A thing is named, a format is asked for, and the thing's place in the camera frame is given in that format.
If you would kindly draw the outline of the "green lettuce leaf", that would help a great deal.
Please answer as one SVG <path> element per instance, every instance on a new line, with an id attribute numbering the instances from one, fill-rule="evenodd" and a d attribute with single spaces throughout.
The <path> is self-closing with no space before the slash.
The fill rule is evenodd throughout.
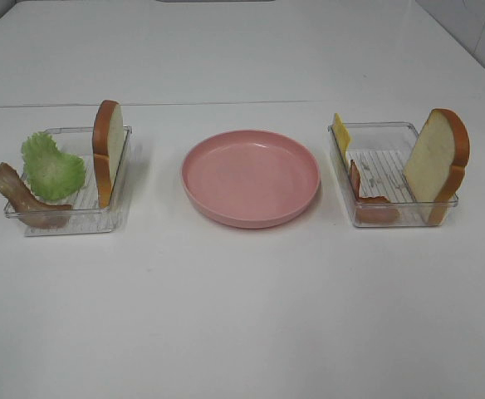
<path id="1" fill-rule="evenodd" d="M 63 200 L 83 187 L 85 163 L 58 149 L 48 133 L 38 131 L 22 143 L 23 170 L 32 192 L 47 201 Z"/>

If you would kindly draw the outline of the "bread slice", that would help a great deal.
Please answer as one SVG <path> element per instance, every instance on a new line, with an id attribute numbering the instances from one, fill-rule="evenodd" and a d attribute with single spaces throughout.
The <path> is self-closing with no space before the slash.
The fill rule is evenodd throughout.
<path id="1" fill-rule="evenodd" d="M 101 209 L 110 203 L 124 143 L 120 104 L 117 101 L 103 100 L 96 113 L 92 133 L 93 164 Z"/>
<path id="2" fill-rule="evenodd" d="M 404 167 L 404 177 L 429 226 L 440 225 L 465 176 L 468 131 L 449 109 L 435 108 L 422 127 Z"/>

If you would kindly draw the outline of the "clear left plastic tray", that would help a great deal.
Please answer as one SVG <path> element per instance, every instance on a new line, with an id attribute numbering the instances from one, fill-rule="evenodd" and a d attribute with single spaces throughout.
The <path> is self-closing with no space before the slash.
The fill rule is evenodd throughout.
<path id="1" fill-rule="evenodd" d="M 83 159 L 86 169 L 84 186 L 60 202 L 70 204 L 69 211 L 17 212 L 10 203 L 3 209 L 4 215 L 16 221 L 27 237 L 71 234 L 99 234 L 115 230 L 126 220 L 130 207 L 130 183 L 132 128 L 123 127 L 125 144 L 115 178 L 110 204 L 101 209 L 92 152 L 92 128 L 63 127 L 45 131 L 56 142 L 57 148 L 67 154 Z"/>

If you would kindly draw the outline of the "yellow cheese slice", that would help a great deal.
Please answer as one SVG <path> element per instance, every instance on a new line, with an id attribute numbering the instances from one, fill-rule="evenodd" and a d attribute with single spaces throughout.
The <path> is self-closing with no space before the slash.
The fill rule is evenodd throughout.
<path id="1" fill-rule="evenodd" d="M 331 124 L 334 136 L 336 138 L 336 143 L 340 150 L 341 159 L 344 162 L 346 168 L 350 166 L 350 162 L 347 159 L 346 152 L 351 141 L 350 133 L 342 122 L 340 115 L 338 113 L 334 114 L 333 121 Z"/>

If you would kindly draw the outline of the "red bacon strip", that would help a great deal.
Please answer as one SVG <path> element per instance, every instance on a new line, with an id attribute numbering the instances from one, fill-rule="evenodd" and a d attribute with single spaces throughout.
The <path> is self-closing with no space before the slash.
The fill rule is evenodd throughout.
<path id="1" fill-rule="evenodd" d="M 350 182 L 355 201 L 355 221 L 362 224 L 392 224 L 399 218 L 399 211 L 385 196 L 363 197 L 360 195 L 360 172 L 356 163 L 350 162 Z"/>

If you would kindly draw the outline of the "clear right plastic tray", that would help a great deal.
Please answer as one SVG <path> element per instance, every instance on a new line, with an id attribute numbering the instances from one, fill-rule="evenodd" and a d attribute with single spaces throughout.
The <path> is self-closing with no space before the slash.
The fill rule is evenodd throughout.
<path id="1" fill-rule="evenodd" d="M 428 227 L 429 214 L 443 218 L 458 205 L 457 195 L 442 203 L 418 202 L 404 167 L 419 136 L 408 122 L 346 123 L 350 143 L 341 150 L 328 127 L 330 155 L 351 223 L 359 228 Z"/>

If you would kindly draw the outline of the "brown bacon strip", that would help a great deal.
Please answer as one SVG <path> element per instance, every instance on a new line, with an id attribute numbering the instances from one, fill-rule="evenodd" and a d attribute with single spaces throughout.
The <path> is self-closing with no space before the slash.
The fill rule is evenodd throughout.
<path id="1" fill-rule="evenodd" d="M 0 193 L 18 213 L 24 213 L 21 221 L 29 227 L 54 229 L 65 226 L 71 211 L 70 204 L 46 204 L 38 200 L 23 183 L 19 174 L 5 162 L 0 163 Z"/>

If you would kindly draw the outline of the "pink round plate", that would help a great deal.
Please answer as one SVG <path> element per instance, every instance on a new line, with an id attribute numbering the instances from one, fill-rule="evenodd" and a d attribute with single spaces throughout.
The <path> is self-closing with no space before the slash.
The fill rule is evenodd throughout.
<path id="1" fill-rule="evenodd" d="M 184 190 L 196 210 L 244 229 L 284 224 L 315 199 L 321 172 L 314 155 L 290 137 L 270 131 L 228 131 L 193 147 L 181 167 Z"/>

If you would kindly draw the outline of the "clear plastic tray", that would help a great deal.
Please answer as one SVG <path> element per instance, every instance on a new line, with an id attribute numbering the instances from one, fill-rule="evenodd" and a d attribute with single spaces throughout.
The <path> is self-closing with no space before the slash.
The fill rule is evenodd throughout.
<path id="1" fill-rule="evenodd" d="M 45 131 L 56 142 L 57 148 L 67 154 L 83 159 L 86 169 L 84 186 L 60 202 L 70 204 L 69 211 L 17 212 L 10 203 L 3 209 L 4 215 L 16 221 L 27 237 L 71 234 L 99 234 L 115 230 L 126 220 L 130 207 L 130 183 L 132 128 L 123 127 L 125 144 L 115 178 L 110 204 L 101 209 L 92 152 L 92 128 L 63 127 Z"/>
<path id="2" fill-rule="evenodd" d="M 341 150 L 328 127 L 330 155 L 351 223 L 359 228 L 428 227 L 429 214 L 443 218 L 458 205 L 457 195 L 442 203 L 418 202 L 404 167 L 419 136 L 408 122 L 346 123 L 350 143 Z"/>

